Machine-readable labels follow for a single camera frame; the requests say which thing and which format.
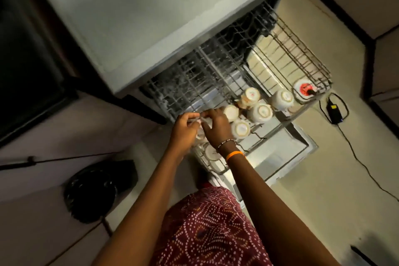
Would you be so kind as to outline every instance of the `dishwasher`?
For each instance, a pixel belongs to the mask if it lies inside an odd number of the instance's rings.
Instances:
[[[237,141],[268,185],[317,149],[293,121],[332,86],[328,69],[276,14],[276,3],[264,1],[144,86],[172,122],[183,112],[233,104],[249,87],[257,88],[265,102],[279,89],[291,91],[294,106],[275,110],[264,124],[252,123],[249,136]],[[306,97],[296,86],[303,79],[315,89]],[[210,161],[206,145],[196,145],[192,153],[209,171],[210,182],[230,189],[243,207],[231,170],[223,159]]]

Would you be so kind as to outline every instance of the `hand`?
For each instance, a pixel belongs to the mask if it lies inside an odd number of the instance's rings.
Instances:
[[[183,157],[192,147],[200,127],[199,120],[188,122],[189,119],[199,118],[199,113],[184,113],[180,115],[172,129],[167,150]]]
[[[201,124],[206,138],[215,149],[217,149],[223,141],[234,139],[230,122],[222,112],[222,109],[207,110],[201,114],[201,117],[209,117],[212,119],[212,128],[210,128],[205,121],[202,121]],[[229,153],[237,150],[235,143],[233,141],[228,141],[220,147],[219,153],[226,158]]]

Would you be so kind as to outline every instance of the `dress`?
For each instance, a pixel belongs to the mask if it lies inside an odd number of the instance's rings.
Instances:
[[[234,195],[208,187],[168,210],[150,265],[217,264],[272,266]]]

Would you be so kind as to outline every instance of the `person's right hand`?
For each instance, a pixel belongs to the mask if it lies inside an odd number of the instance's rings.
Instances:
[[[212,119],[212,128],[203,120],[201,120],[201,125],[206,138],[215,149],[217,149],[223,141],[234,139],[230,122],[222,112],[222,109],[207,110],[201,113],[201,117]],[[225,158],[230,152],[235,150],[237,150],[235,143],[233,141],[228,141],[222,145],[219,149],[219,153]]]

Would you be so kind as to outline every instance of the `dishwasher rack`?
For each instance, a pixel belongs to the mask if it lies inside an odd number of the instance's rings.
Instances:
[[[183,112],[234,103],[247,87],[256,87],[264,101],[282,87],[298,94],[294,83],[301,78],[309,79],[317,93],[297,100],[289,112],[276,112],[277,123],[272,127],[252,124],[250,136],[255,140],[238,143],[246,155],[291,124],[332,86],[327,68],[263,2],[152,78],[146,89],[174,122]],[[206,162],[201,158],[203,149],[199,151],[197,156]]]

